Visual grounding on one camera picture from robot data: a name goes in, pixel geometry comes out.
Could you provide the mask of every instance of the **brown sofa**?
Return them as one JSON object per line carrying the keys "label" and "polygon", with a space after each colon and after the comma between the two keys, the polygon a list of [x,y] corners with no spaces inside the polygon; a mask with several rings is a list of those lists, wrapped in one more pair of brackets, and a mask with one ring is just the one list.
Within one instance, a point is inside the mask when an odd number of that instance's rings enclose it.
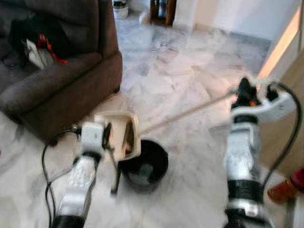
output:
{"label": "brown sofa", "polygon": [[111,0],[0,0],[0,57],[12,20],[36,12],[55,16],[80,54],[42,70],[0,63],[0,110],[48,142],[117,91],[123,66]]}

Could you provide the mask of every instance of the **black bag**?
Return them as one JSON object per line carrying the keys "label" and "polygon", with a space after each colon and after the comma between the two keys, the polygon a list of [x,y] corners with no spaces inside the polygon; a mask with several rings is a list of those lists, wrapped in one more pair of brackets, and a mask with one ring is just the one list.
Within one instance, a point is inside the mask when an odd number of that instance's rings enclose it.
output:
{"label": "black bag", "polygon": [[44,34],[48,38],[52,50],[59,58],[66,58],[74,54],[73,45],[56,18],[37,14],[32,19],[15,19],[11,23],[9,44],[18,52],[21,66],[24,66],[28,61],[22,42],[26,42],[28,39],[37,44],[40,34]]}

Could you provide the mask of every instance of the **black bucket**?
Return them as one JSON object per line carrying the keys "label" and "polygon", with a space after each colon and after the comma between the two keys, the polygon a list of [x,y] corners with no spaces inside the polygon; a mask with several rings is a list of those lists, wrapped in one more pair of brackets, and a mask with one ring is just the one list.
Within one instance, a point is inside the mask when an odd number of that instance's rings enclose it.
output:
{"label": "black bucket", "polygon": [[150,193],[167,172],[168,154],[159,144],[150,140],[141,140],[141,148],[139,157],[121,161],[118,167],[134,190]]}

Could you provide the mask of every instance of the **marble floor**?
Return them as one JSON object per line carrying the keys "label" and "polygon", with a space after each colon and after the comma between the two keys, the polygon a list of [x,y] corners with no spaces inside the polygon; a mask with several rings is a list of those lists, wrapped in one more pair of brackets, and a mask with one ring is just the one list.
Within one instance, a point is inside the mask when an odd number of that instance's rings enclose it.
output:
{"label": "marble floor", "polygon": [[[94,113],[125,110],[138,116],[140,128],[223,94],[243,76],[255,77],[269,41],[228,34],[219,29],[192,33],[139,25],[138,17],[116,22],[123,54],[121,92]],[[169,169],[150,195],[135,193],[121,179],[118,197],[110,197],[114,170],[108,160],[98,168],[86,228],[219,228],[226,221],[226,174],[222,166],[234,98],[169,124],[145,139],[159,142],[169,154]],[[40,164],[43,144],[22,126],[0,114],[0,227],[47,227],[45,181]],[[46,157],[50,176],[71,165],[79,143],[67,135]],[[276,175],[272,182],[282,179]],[[56,195],[62,196],[60,182]],[[266,201],[278,227],[285,205]]]}

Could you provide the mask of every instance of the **broom handle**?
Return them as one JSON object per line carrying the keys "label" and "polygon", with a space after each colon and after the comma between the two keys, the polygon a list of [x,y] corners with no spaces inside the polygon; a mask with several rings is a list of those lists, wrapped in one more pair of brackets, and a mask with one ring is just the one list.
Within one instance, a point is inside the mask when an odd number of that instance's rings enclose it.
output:
{"label": "broom handle", "polygon": [[155,125],[152,125],[151,127],[149,127],[147,129],[141,131],[138,136],[142,136],[144,134],[147,134],[147,133],[149,133],[149,132],[151,132],[151,131],[153,131],[153,130],[161,127],[161,126],[164,126],[164,125],[167,125],[168,123],[177,121],[177,120],[179,120],[179,119],[181,119],[183,117],[186,117],[186,116],[188,116],[190,114],[193,114],[193,113],[195,113],[195,112],[197,112],[197,111],[199,111],[199,110],[201,110],[203,108],[206,108],[206,107],[208,107],[208,106],[210,106],[212,104],[215,104],[217,102],[225,100],[225,99],[231,97],[232,95],[235,95],[236,92],[237,92],[237,90],[234,89],[234,88],[232,88],[232,89],[228,90],[223,96],[219,96],[219,97],[217,97],[217,98],[215,98],[215,99],[213,99],[211,101],[208,101],[208,102],[206,102],[204,104],[201,104],[199,106],[191,108],[191,109],[189,109],[189,110],[187,110],[187,111],[185,111],[185,112],[183,112],[181,114],[178,114],[178,115],[176,115],[176,116],[174,116],[174,117],[172,117],[172,118],[170,118],[168,120],[164,120],[164,121],[161,121],[161,122],[159,122],[159,123],[157,123]]}

